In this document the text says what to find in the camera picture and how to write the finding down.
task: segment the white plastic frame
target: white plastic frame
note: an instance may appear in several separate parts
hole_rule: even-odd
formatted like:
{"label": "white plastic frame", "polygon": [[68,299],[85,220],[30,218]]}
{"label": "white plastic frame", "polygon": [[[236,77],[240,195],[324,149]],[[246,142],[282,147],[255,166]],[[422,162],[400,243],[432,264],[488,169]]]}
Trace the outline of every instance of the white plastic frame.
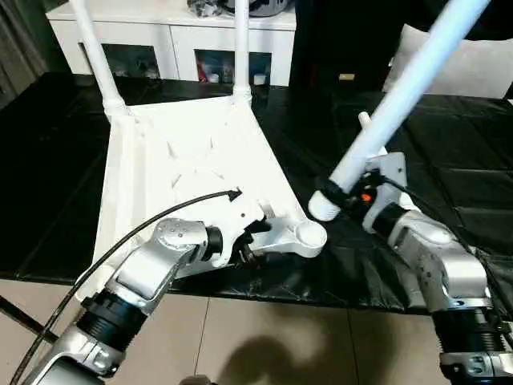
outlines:
{"label": "white plastic frame", "polygon": [[[71,5],[111,120],[93,260],[163,209],[230,188],[239,188],[245,207],[258,207],[273,224],[273,231],[254,235],[250,248],[255,253],[318,255],[327,240],[326,231],[306,217],[250,107],[248,0],[236,0],[233,96],[130,107],[116,89],[85,0],[71,0]],[[230,203],[219,197],[173,216],[220,225],[227,211],[240,209],[238,199]],[[241,223],[233,221],[233,226]],[[151,231],[152,227],[143,231],[115,253],[79,291],[79,299],[101,290],[127,252],[146,241]],[[237,231],[228,229],[228,233]],[[194,264],[181,275],[224,267],[228,260],[222,257],[214,254],[210,261]]]}

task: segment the beige floor tile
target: beige floor tile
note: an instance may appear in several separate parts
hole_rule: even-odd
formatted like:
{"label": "beige floor tile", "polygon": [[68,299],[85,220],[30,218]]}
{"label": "beige floor tile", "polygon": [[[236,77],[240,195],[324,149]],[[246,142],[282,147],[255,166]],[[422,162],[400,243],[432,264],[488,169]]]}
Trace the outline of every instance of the beige floor tile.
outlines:
{"label": "beige floor tile", "polygon": [[211,299],[196,373],[219,385],[356,385],[347,311]]}
{"label": "beige floor tile", "polygon": [[[67,289],[67,286],[0,281],[0,295],[41,323],[46,321]],[[129,347],[127,359],[119,373],[108,383],[175,385],[183,377],[193,374],[207,302],[207,298],[167,295]],[[78,310],[79,304],[74,302],[63,315],[55,332],[62,332]],[[0,314],[0,330],[2,383],[2,379],[10,379],[25,350],[34,340],[34,335],[3,314]]]}
{"label": "beige floor tile", "polygon": [[[69,287],[59,285],[43,285],[29,282],[0,280],[0,295],[20,307],[31,317],[44,324],[53,309],[59,304]],[[79,310],[79,303],[73,301],[58,321],[54,332],[61,333]],[[10,380],[26,349],[34,341],[34,334],[0,314],[0,381]],[[43,343],[35,356],[41,357],[49,345]]]}
{"label": "beige floor tile", "polygon": [[361,385],[448,385],[429,317],[349,311]]}
{"label": "beige floor tile", "polygon": [[194,374],[207,298],[169,294],[127,351],[110,385],[177,385]]}

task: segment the black tablecloth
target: black tablecloth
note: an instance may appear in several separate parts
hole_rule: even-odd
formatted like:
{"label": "black tablecloth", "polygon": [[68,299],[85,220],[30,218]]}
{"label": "black tablecloth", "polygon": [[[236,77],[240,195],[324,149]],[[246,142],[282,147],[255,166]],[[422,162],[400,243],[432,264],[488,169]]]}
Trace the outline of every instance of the black tablecloth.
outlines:
{"label": "black tablecloth", "polygon": [[[127,104],[229,95],[231,87],[118,79]],[[255,88],[253,110],[306,206],[382,94]],[[6,231],[0,278],[69,284],[90,264],[109,123],[90,76],[46,74],[0,111]],[[425,96],[389,149],[406,154],[410,187],[484,248],[513,294],[513,107],[504,100]],[[175,282],[172,291],[323,306],[423,312],[415,277],[345,217],[326,226],[323,252],[283,255]]]}

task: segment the white pipe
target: white pipe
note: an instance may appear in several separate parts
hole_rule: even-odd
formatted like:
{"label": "white pipe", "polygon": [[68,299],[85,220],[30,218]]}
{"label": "white pipe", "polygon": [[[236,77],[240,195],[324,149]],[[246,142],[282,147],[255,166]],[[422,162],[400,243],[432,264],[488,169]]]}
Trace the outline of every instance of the white pipe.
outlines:
{"label": "white pipe", "polygon": [[[414,105],[430,86],[442,65],[457,48],[490,0],[451,0],[430,30],[430,37],[411,59],[392,90],[361,130],[329,177],[349,193],[365,170],[366,162],[376,154],[401,126]],[[340,209],[316,191],[309,211],[320,221],[331,221]]]}
{"label": "white pipe", "polygon": [[251,102],[249,87],[249,0],[235,1],[235,84],[233,96]]}
{"label": "white pipe", "polygon": [[75,12],[77,24],[82,34],[83,45],[86,48],[89,63],[91,63],[99,90],[103,97],[103,107],[105,115],[126,115],[127,108],[125,102],[118,93],[109,68],[105,52],[96,37],[95,29],[87,10],[85,0],[70,0],[71,6]]}

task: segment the black cable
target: black cable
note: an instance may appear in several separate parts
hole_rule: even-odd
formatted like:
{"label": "black cable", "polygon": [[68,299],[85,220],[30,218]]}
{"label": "black cable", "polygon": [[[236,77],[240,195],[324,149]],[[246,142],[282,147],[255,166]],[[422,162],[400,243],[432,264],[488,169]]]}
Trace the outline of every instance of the black cable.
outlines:
{"label": "black cable", "polygon": [[[428,203],[422,197],[420,197],[416,192],[411,191],[407,187],[401,186],[395,180],[391,180],[390,178],[388,178],[386,176],[381,176],[381,178],[382,178],[383,182],[385,182],[387,184],[391,184],[398,190],[401,190],[402,192],[413,197],[422,206],[423,209],[430,212],[430,214],[433,215],[438,221],[442,222],[445,226],[447,226],[447,228],[458,239],[458,242],[463,246],[463,248],[468,253],[474,255],[478,259],[478,261],[481,262],[481,265],[483,265],[483,268],[485,269],[485,271],[487,273],[488,282],[490,283],[491,289],[495,292],[495,295],[499,298],[499,300],[503,304],[508,318],[513,321],[513,305],[509,302],[507,295],[501,289],[499,282],[497,281],[497,278],[495,277],[494,273],[490,269],[490,266],[488,265],[488,261],[486,260],[486,258],[484,258],[481,255],[481,253],[479,252],[479,250],[477,248],[475,249],[474,253],[472,252],[471,247],[469,246],[467,241],[465,241],[465,239],[463,239],[461,233],[458,231],[458,227],[456,225],[447,224],[446,221],[444,221],[442,219],[442,216],[440,215],[440,213],[434,208],[434,206],[432,204]],[[500,319],[499,308],[497,306],[495,306],[495,304],[494,304],[494,308],[497,310],[497,315]]]}
{"label": "black cable", "polygon": [[98,261],[96,261],[86,272],[80,277],[77,282],[71,287],[70,291],[67,292],[66,296],[63,298],[63,300],[59,303],[57,308],[55,308],[54,313],[48,318],[48,321],[46,322],[44,328],[41,330],[41,332],[38,334],[34,342],[32,343],[32,346],[26,351],[25,356],[23,357],[23,360],[18,365],[18,368],[16,369],[16,372],[13,375],[12,380],[10,381],[10,385],[17,385],[19,379],[22,377],[23,372],[25,371],[26,367],[28,366],[29,362],[32,360],[32,357],[34,356],[36,350],[39,348],[39,345],[41,345],[41,342],[43,341],[45,335],[50,331],[52,326],[57,322],[60,315],[66,308],[69,301],[73,298],[75,293],[79,290],[80,286],[82,286],[85,281],[113,254],[119,247],[121,247],[125,242],[127,242],[130,238],[132,238],[134,235],[136,235],[139,231],[142,229],[145,229],[149,225],[151,225],[153,222],[158,221],[160,218],[165,217],[171,213],[174,213],[175,211],[178,211],[180,209],[183,209],[187,206],[194,205],[195,203],[206,201],[207,199],[212,199],[216,197],[222,197],[225,195],[228,195],[230,200],[235,199],[241,194],[240,191],[233,191],[233,190],[227,190],[227,191],[221,191],[221,192],[215,192],[212,194],[204,195],[202,197],[197,197],[194,199],[191,199],[190,201],[186,201],[184,203],[180,203],[176,206],[173,206],[169,209],[164,210],[162,213],[158,213],[154,217],[151,217],[147,221],[143,222],[136,228],[134,228],[130,233],[125,235],[123,238],[121,238],[119,241],[115,243]]}
{"label": "black cable", "polygon": [[[17,307],[14,303],[9,302],[6,298],[4,298],[1,295],[0,313],[4,313],[7,317],[17,322],[19,325],[25,327],[27,330],[30,330],[34,334],[39,333],[44,327],[30,315],[28,315],[19,307]],[[45,335],[45,340],[51,344],[55,343],[55,341],[57,341],[58,339],[59,337],[53,334],[51,331]]]}

